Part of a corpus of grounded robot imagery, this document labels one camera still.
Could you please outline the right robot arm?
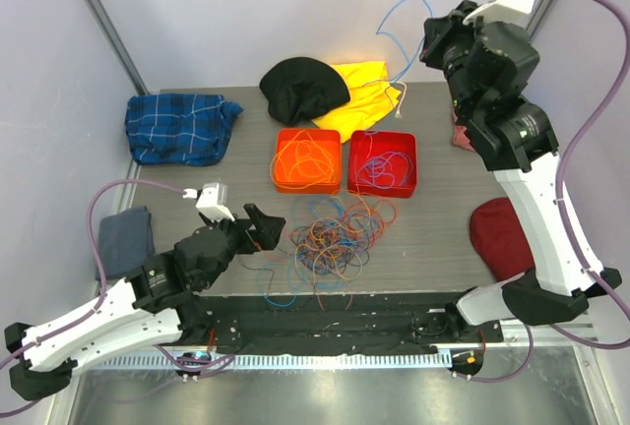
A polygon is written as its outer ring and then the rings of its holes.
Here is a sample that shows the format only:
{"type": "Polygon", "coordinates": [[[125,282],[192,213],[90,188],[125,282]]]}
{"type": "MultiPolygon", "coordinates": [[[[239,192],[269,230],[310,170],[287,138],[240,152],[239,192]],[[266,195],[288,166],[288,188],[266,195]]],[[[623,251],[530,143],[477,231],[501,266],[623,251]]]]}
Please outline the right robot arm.
{"type": "Polygon", "coordinates": [[[622,281],[593,253],[581,225],[572,234],[565,230],[577,215],[556,179],[558,141],[546,113],[522,95],[539,55],[522,27],[492,20],[487,10],[465,0],[446,16],[427,19],[419,59],[444,74],[457,122],[508,197],[534,264],[460,297],[444,318],[457,341],[495,320],[570,322],[622,281]]]}

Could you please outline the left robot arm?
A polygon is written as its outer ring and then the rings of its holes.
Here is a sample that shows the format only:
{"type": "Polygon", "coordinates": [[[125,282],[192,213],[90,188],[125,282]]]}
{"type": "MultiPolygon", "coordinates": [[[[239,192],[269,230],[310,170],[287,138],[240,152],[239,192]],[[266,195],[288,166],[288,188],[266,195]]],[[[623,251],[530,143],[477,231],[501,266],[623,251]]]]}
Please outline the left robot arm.
{"type": "Polygon", "coordinates": [[[40,400],[106,360],[143,347],[202,343],[212,326],[201,305],[237,255],[274,250],[285,220],[256,205],[244,218],[204,220],[204,226],[173,249],[149,257],[109,287],[102,300],[39,326],[15,323],[5,330],[7,348],[18,355],[10,385],[24,400],[40,400]]]}

